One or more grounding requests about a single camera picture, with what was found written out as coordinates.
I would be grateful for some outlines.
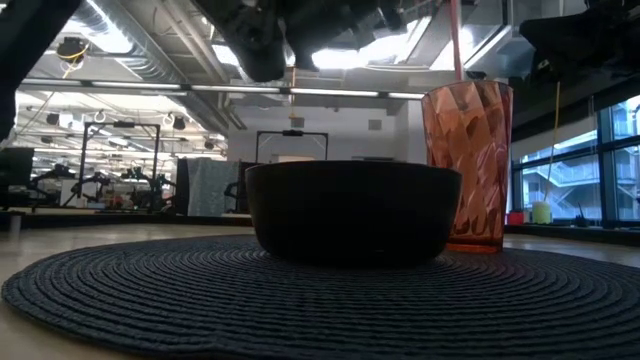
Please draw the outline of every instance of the round placemat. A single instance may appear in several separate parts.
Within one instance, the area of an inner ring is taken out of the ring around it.
[[[2,297],[65,334],[153,357],[637,359],[639,289],[638,269],[552,253],[329,269],[228,236],[61,253]]]

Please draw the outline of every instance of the black bowl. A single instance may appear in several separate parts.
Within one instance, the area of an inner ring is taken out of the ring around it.
[[[324,265],[412,265],[442,252],[462,176],[419,164],[312,161],[246,171],[260,245]]]

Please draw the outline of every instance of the robotic arm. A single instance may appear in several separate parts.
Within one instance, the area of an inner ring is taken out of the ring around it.
[[[284,76],[285,39],[296,56],[296,67],[317,70],[311,55],[347,30],[357,35],[359,23],[369,16],[380,16],[392,31],[406,31],[395,0],[257,0],[255,6],[241,0],[194,3],[220,31],[244,71],[257,82]]]

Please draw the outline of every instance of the white wall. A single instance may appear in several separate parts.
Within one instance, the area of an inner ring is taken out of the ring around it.
[[[395,119],[395,159],[409,163],[427,163],[427,143],[424,132],[422,104],[407,101]]]
[[[291,109],[278,107],[262,110],[241,107],[236,113],[248,130],[229,133],[229,161],[254,161],[256,132],[291,129]],[[329,133],[329,160],[351,160],[353,157],[394,158],[395,117],[387,116],[385,109],[343,108],[335,112],[325,108],[296,108],[295,114],[305,118],[305,132]],[[381,131],[369,131],[369,120],[382,120]],[[263,135],[260,138],[260,162],[269,162],[278,155],[310,156],[324,159],[324,138],[293,138]]]

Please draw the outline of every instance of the bowl rim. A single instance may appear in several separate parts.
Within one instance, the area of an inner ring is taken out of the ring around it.
[[[253,169],[261,169],[261,168],[276,168],[276,167],[313,167],[313,166],[322,166],[322,165],[354,165],[361,166],[363,164],[367,164],[367,166],[371,166],[371,164],[379,165],[379,166],[394,166],[397,168],[420,168],[422,170],[427,171],[439,171],[442,173],[450,173],[452,175],[462,176],[459,172],[453,169],[440,168],[431,165],[425,164],[417,164],[417,163],[406,163],[406,162],[396,162],[396,161],[378,161],[378,160],[316,160],[316,161],[291,161],[291,162],[282,162],[282,163],[271,163],[271,164],[259,164],[252,166],[245,170],[245,172],[252,171]]]

